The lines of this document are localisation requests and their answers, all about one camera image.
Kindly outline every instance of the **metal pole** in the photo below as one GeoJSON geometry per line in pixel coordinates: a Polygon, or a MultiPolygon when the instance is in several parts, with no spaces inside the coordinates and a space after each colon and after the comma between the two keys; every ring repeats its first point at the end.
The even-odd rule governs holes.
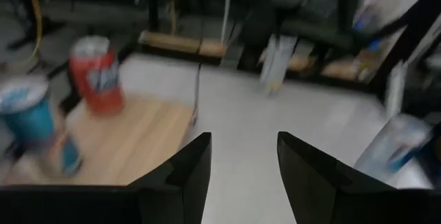
{"type": "Polygon", "coordinates": [[[222,44],[225,44],[225,30],[227,29],[229,5],[230,5],[230,0],[225,0],[225,9],[223,12],[222,35],[220,37],[220,42],[222,44]]]}
{"type": "Polygon", "coordinates": [[[174,0],[170,0],[170,22],[172,24],[172,34],[176,33],[176,8],[174,0]]]}

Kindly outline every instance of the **blue label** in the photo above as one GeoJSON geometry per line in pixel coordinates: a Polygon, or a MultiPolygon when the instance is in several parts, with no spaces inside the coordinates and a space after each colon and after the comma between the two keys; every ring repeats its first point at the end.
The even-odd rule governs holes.
{"type": "Polygon", "coordinates": [[[397,158],[394,161],[389,162],[389,169],[392,172],[399,171],[407,162],[409,162],[416,154],[418,153],[418,149],[413,149],[403,154],[401,158],[397,158]]]}
{"type": "Polygon", "coordinates": [[[90,87],[96,92],[103,92],[118,87],[118,63],[114,62],[109,68],[89,71],[88,82],[90,87]]]}
{"type": "Polygon", "coordinates": [[[49,99],[27,110],[5,114],[3,120],[18,141],[29,145],[47,145],[55,135],[49,99]]]}

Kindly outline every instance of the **tile floor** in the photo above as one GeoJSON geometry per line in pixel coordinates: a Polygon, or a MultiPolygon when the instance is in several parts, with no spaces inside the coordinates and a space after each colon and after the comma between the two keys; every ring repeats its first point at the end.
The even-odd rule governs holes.
{"type": "MultiPolygon", "coordinates": [[[[16,53],[3,49],[7,41],[20,36],[14,20],[0,17],[0,29],[0,61],[30,54],[31,47],[16,53]]],[[[70,26],[45,38],[43,56],[64,61],[71,42],[84,34],[70,26]]],[[[192,102],[196,65],[146,59],[149,66],[139,80],[147,82],[149,92],[192,102]]],[[[57,84],[55,94],[62,95],[65,85],[57,84]]],[[[280,94],[268,97],[256,76],[218,68],[203,67],[200,94],[198,123],[189,140],[201,132],[213,134],[204,224],[295,223],[278,173],[278,131],[291,132],[353,165],[384,124],[382,108],[371,96],[289,82],[280,94]]]]}

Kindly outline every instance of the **wooden table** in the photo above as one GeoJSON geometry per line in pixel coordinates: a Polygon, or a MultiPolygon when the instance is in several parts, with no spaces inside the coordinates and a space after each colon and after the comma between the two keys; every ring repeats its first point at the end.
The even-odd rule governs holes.
{"type": "Polygon", "coordinates": [[[140,63],[143,62],[129,59],[121,66],[121,85],[126,97],[122,113],[100,118],[80,103],[69,114],[69,129],[83,155],[83,164],[76,176],[49,178],[35,165],[32,157],[27,156],[15,165],[8,182],[128,185],[175,154],[194,120],[195,107],[147,94],[145,88],[143,92],[136,90],[137,86],[148,84],[133,77],[140,63]]]}

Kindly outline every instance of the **soda can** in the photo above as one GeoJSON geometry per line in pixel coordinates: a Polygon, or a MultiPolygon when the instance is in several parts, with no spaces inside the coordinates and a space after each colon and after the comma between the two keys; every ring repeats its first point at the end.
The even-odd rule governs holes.
{"type": "Polygon", "coordinates": [[[0,118],[10,129],[14,142],[26,152],[46,160],[58,150],[57,170],[70,175],[81,164],[80,153],[65,131],[65,121],[50,98],[45,77],[26,76],[10,79],[0,85],[0,118]]]}
{"type": "Polygon", "coordinates": [[[92,113],[110,115],[124,108],[118,61],[107,38],[79,39],[70,54],[70,68],[75,86],[92,113]]]}
{"type": "Polygon", "coordinates": [[[62,132],[48,147],[34,153],[41,169],[48,176],[73,176],[81,167],[82,159],[74,139],[62,132]]]}

